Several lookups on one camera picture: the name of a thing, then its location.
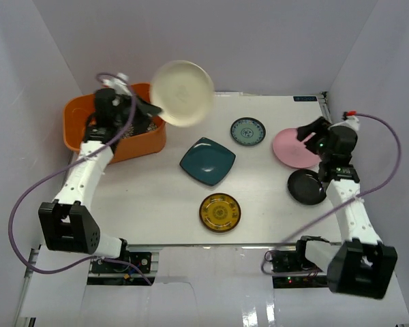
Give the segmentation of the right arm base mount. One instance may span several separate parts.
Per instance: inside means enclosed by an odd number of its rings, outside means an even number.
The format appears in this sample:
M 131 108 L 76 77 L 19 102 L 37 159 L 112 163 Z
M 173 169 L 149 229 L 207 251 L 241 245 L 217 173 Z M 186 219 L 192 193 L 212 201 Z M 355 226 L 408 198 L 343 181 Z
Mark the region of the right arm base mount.
M 274 290 L 328 288 L 326 273 L 312 263 L 303 264 L 295 251 L 268 250 Z

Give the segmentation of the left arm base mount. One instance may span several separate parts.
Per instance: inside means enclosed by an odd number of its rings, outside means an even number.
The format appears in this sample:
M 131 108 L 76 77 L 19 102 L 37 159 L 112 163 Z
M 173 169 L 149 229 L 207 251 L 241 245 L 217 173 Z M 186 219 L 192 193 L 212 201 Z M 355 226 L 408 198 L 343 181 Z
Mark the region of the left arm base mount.
M 150 251 L 130 251 L 129 264 L 104 260 L 90 263 L 87 285 L 98 286 L 151 286 L 155 281 L 157 261 Z

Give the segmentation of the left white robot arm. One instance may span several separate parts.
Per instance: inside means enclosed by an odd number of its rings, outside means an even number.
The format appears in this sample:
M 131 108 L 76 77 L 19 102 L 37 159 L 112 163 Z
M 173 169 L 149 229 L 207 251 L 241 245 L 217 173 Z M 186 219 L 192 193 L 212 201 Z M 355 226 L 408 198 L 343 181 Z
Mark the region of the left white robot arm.
M 78 153 L 82 162 L 70 170 L 54 200 L 40 205 L 38 217 L 49 250 L 107 258 L 107 264 L 114 271 L 122 272 L 130 265 L 127 242 L 100 230 L 91 213 L 95 189 L 108 164 L 160 152 L 166 144 L 166 126 L 161 118 L 154 117 L 151 122 L 155 130 L 121 139 L 115 151 L 107 148 L 95 154 L 102 147 L 101 142 L 78 145 L 84 137 L 87 119 L 95 110 L 93 101 L 93 95 L 83 95 L 64 108 L 64 142 Z

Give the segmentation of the cream round plate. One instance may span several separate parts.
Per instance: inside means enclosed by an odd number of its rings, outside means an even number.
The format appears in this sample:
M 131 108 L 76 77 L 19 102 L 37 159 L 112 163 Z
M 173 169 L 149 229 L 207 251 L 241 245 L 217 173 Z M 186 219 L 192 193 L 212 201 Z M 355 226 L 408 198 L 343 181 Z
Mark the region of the cream round plate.
M 176 127 L 202 122 L 215 107 L 213 81 L 200 66 L 185 60 L 161 66 L 153 76 L 150 100 L 159 116 Z

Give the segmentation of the black floral square plate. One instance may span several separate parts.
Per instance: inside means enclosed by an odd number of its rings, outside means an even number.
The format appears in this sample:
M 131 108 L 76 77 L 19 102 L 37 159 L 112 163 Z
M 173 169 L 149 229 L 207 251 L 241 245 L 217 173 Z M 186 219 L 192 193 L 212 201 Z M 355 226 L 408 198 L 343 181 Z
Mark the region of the black floral square plate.
M 131 138 L 145 134 L 149 131 L 156 129 L 156 123 L 152 117 L 138 116 L 137 113 L 134 116 L 134 120 L 131 123 L 127 122 L 128 117 L 124 119 L 124 122 L 119 126 L 115 132 L 115 136 L 120 135 L 121 139 Z

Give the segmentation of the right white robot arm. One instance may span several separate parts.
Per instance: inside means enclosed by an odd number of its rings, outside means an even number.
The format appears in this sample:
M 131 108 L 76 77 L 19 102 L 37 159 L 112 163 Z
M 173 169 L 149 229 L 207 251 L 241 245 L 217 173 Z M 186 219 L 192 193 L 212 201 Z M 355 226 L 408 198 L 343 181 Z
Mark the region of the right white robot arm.
M 303 236 L 297 241 L 294 263 L 304 272 L 318 267 L 333 293 L 381 300 L 395 270 L 397 252 L 383 243 L 371 224 L 363 202 L 366 194 L 351 163 L 359 117 L 347 112 L 340 123 L 320 117 L 297 128 L 297 140 L 320 158 L 318 178 L 326 185 L 326 197 L 333 205 L 329 214 L 337 218 L 342 243 Z

